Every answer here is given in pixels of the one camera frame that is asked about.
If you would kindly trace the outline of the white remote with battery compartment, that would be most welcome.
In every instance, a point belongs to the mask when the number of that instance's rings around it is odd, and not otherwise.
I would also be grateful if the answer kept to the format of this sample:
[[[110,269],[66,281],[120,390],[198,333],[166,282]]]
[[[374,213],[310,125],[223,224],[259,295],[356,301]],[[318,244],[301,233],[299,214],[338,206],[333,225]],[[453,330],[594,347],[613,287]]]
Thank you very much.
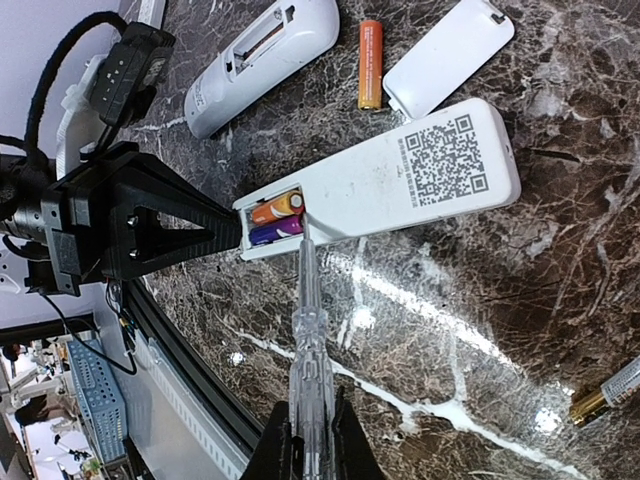
[[[336,43],[335,1],[276,1],[194,80],[184,101],[191,133],[206,139]]]

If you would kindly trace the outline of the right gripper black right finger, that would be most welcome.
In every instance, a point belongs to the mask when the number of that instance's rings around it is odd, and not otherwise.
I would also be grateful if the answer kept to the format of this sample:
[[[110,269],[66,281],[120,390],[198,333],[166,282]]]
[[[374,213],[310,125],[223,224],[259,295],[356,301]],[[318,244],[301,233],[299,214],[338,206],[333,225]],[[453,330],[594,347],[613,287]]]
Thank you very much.
[[[339,387],[336,393],[335,416],[331,430],[335,446],[337,479],[385,479],[352,403],[345,396],[343,387]]]

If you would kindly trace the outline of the orange AA battery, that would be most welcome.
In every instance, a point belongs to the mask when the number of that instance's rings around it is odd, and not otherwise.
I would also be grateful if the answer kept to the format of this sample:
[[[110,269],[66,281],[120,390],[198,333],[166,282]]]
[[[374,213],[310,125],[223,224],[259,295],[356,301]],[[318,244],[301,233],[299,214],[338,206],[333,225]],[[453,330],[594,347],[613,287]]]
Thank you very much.
[[[375,20],[360,24],[358,108],[377,110],[382,106],[383,26]]]

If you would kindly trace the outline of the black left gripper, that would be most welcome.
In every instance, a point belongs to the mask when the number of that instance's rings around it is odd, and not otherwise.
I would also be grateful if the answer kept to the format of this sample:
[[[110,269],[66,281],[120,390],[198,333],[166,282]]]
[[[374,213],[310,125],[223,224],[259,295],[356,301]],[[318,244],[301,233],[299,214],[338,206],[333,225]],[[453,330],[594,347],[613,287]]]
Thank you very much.
[[[239,217],[156,156],[107,152],[48,186],[40,199],[56,293],[129,281],[240,245]]]

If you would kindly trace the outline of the white remote with QR label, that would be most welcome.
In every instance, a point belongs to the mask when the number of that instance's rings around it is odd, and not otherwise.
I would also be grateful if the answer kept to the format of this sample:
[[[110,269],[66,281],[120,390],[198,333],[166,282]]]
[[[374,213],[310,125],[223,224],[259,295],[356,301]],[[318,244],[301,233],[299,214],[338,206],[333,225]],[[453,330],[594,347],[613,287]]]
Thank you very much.
[[[297,170],[233,204],[245,261],[295,251],[300,235],[266,245],[250,239],[261,204],[300,192],[317,245],[504,207],[521,194],[504,120],[471,98]]]

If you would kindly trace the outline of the white battery cover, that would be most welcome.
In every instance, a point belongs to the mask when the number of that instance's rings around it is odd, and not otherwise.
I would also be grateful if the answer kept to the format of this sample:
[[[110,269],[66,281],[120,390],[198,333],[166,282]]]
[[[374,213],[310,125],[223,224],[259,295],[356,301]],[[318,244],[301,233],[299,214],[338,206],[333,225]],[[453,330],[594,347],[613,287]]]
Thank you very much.
[[[514,34],[490,2],[458,2],[383,77],[390,107],[411,121],[429,115]]]

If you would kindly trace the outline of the orange battery of QR remote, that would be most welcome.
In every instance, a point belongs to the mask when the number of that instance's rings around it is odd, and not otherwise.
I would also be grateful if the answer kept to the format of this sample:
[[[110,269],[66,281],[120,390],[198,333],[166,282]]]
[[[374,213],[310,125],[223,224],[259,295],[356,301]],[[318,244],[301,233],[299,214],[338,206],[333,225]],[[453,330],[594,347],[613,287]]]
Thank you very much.
[[[255,225],[266,225],[303,211],[303,195],[293,190],[257,205],[251,212],[251,219]]]

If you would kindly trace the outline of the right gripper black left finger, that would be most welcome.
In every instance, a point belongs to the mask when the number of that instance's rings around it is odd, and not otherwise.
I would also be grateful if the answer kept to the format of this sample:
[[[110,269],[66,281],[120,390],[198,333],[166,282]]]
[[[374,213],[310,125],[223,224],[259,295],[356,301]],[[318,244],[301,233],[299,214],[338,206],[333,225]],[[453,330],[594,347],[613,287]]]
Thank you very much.
[[[290,480],[291,458],[289,404],[280,401],[274,405],[242,480]]]

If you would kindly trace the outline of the clear handled screwdriver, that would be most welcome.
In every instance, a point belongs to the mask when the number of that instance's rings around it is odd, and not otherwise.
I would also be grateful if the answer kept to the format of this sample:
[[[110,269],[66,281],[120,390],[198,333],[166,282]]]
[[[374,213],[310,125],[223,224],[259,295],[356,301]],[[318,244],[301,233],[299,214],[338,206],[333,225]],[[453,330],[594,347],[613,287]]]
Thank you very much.
[[[326,348],[327,312],[322,307],[316,247],[301,216],[299,305],[292,316],[295,340],[289,381],[289,421],[294,479],[334,479],[334,379]]]

